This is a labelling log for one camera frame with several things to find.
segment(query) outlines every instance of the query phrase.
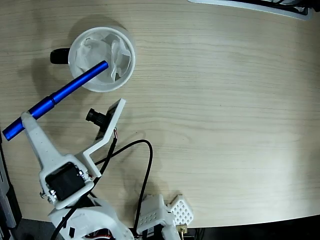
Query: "black cable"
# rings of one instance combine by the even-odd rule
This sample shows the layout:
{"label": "black cable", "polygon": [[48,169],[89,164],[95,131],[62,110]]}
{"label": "black cable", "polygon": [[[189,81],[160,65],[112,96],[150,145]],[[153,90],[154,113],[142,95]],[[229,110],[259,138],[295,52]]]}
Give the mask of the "black cable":
{"label": "black cable", "polygon": [[[109,148],[108,154],[105,158],[105,161],[103,163],[103,166],[100,170],[100,173],[103,174],[104,171],[107,168],[107,165],[112,157],[112,153],[115,150],[116,147],[116,143],[117,143],[117,139],[114,138],[112,141],[112,144]],[[93,181],[94,186],[96,186],[96,184],[98,183],[98,181],[100,180],[100,177],[96,177]],[[72,216],[72,214],[74,214],[74,212],[77,210],[77,208],[79,208],[79,206],[81,205],[81,203],[86,199],[86,197],[89,195],[91,191],[86,192],[84,195],[82,195],[80,197],[80,199],[70,208],[70,210],[68,211],[68,213],[62,218],[61,222],[59,223],[59,225],[56,227],[56,229],[54,230],[52,236],[51,236],[51,240],[56,240],[60,230],[63,228],[64,225],[67,224],[68,219]]]}
{"label": "black cable", "polygon": [[94,195],[92,192],[89,192],[89,195],[91,195],[91,197],[93,197],[93,198],[97,198],[97,196],[96,195]]}
{"label": "black cable", "polygon": [[[150,153],[149,153],[148,167],[147,167],[146,172],[145,172],[145,176],[144,176],[144,180],[143,180],[143,184],[142,184],[142,188],[141,188],[141,192],[140,192],[140,196],[139,196],[138,207],[137,207],[136,215],[135,215],[135,221],[134,221],[134,226],[133,226],[133,230],[134,230],[135,233],[137,233],[137,227],[138,227],[139,215],[140,215],[140,210],[141,210],[142,198],[144,197],[144,192],[145,192],[145,189],[146,189],[146,185],[147,185],[147,181],[148,181],[148,177],[149,177],[149,173],[150,173],[150,169],[151,169],[151,165],[152,165],[152,158],[153,158],[153,155],[154,155],[154,151],[153,151],[151,143],[148,140],[140,139],[140,140],[136,140],[136,141],[133,141],[133,142],[129,143],[128,145],[124,146],[120,150],[118,150],[115,153],[113,153],[112,156],[111,156],[111,158],[113,158],[114,156],[122,153],[124,150],[132,147],[133,145],[141,144],[141,143],[146,143],[148,145]],[[104,158],[104,159],[102,159],[100,161],[97,161],[95,163],[95,165],[99,165],[99,164],[103,163],[104,161],[106,161],[106,158]]]}

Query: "black mug handle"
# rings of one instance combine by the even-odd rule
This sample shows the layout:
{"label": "black mug handle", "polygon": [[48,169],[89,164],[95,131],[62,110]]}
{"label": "black mug handle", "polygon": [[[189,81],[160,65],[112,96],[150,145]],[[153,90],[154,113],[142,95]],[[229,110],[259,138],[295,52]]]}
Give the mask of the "black mug handle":
{"label": "black mug handle", "polygon": [[50,62],[52,64],[68,64],[68,55],[70,48],[58,48],[50,53]]}

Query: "perforated white part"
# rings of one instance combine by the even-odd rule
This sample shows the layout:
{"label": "perforated white part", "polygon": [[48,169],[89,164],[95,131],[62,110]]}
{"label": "perforated white part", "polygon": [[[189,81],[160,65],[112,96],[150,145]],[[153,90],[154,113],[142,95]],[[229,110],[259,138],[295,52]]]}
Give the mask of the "perforated white part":
{"label": "perforated white part", "polygon": [[168,207],[174,214],[175,225],[189,225],[193,221],[194,213],[182,195],[178,195],[171,204],[168,204]]}

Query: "tabletop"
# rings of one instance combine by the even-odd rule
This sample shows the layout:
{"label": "tabletop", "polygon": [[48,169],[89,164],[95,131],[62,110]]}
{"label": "tabletop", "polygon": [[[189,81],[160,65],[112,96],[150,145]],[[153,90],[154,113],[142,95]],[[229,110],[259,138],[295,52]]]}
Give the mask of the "tabletop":
{"label": "tabletop", "polygon": [[[109,93],[78,89],[38,120],[62,153],[98,131],[85,121],[127,100],[117,149],[153,145],[146,194],[183,194],[192,227],[320,214],[320,14],[310,21],[187,0],[5,0],[0,9],[0,127],[72,79],[50,52],[92,27],[134,37],[129,81]],[[40,166],[24,133],[4,140],[24,218],[48,221]],[[93,156],[107,154],[108,147]],[[133,225],[149,157],[137,145],[110,162],[94,193]]]}

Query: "blue pen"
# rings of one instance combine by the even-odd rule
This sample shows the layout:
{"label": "blue pen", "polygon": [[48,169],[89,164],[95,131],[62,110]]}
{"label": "blue pen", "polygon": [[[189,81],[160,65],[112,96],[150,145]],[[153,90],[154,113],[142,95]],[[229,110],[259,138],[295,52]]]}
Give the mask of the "blue pen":
{"label": "blue pen", "polygon": [[[56,104],[58,104],[62,99],[73,93],[83,84],[89,82],[95,76],[103,72],[108,68],[108,63],[106,61],[102,61],[95,65],[93,68],[89,69],[82,75],[78,76],[71,82],[69,82],[64,87],[60,88],[58,91],[52,93],[50,96],[46,96],[36,105],[29,109],[29,113],[35,118],[38,119],[51,109],[54,108]],[[15,136],[17,136],[22,130],[24,130],[24,126],[22,124],[21,118],[19,117],[13,123],[11,123],[5,130],[3,130],[3,135],[5,138],[10,141]]]}

